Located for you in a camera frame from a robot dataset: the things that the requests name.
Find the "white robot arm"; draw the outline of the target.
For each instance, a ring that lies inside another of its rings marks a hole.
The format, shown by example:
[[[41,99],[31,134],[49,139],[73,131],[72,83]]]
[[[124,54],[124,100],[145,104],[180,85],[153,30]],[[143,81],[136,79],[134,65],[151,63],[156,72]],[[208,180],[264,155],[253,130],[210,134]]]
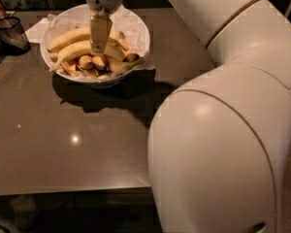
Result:
[[[163,233],[280,233],[291,147],[291,22],[268,0],[169,0],[215,68],[148,134]]]

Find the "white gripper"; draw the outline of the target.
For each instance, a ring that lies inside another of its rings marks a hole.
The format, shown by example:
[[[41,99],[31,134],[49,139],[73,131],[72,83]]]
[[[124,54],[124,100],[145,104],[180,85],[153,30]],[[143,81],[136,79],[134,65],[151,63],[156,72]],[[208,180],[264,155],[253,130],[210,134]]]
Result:
[[[123,0],[85,1],[91,13],[89,22],[91,51],[93,54],[103,54],[113,26],[109,15],[118,10]]]

